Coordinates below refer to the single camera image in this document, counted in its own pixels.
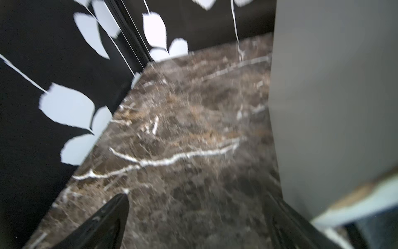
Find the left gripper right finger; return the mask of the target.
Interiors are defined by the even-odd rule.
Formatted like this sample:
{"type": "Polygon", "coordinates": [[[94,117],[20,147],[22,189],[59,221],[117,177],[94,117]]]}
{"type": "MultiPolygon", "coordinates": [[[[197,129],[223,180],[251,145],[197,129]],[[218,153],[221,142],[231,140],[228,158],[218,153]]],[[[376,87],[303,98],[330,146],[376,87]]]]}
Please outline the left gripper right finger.
{"type": "Polygon", "coordinates": [[[263,214],[275,249],[339,249],[278,196],[266,193],[263,214]]]}

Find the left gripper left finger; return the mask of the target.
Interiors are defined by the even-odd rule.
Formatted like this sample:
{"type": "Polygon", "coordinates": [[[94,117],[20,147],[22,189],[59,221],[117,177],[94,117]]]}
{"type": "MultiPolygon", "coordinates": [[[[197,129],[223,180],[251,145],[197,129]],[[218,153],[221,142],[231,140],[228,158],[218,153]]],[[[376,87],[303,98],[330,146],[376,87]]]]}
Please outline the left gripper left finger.
{"type": "Polygon", "coordinates": [[[127,194],[117,194],[55,249],[119,249],[129,214],[127,194]]]}

